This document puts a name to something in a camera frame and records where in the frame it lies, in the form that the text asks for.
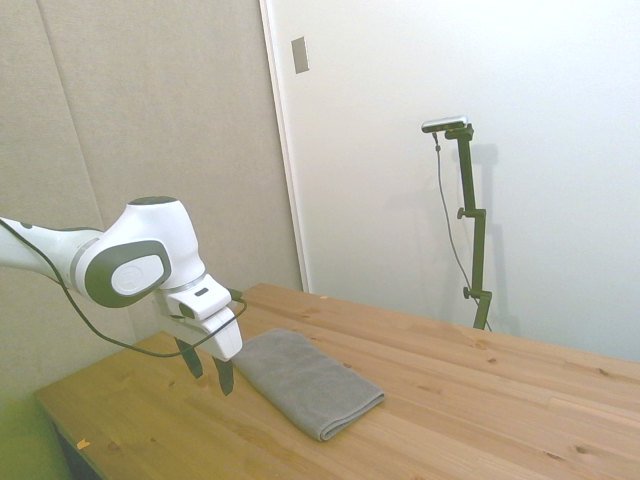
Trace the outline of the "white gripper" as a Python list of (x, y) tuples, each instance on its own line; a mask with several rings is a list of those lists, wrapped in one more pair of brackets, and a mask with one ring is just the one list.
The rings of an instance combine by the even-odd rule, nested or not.
[(242, 337), (234, 312), (228, 307), (228, 293), (204, 292), (161, 293), (153, 295), (163, 330), (175, 338), (179, 353), (191, 375), (199, 379), (203, 367), (195, 348), (213, 356), (219, 385), (225, 396), (234, 389), (234, 367), (231, 359), (242, 348)]

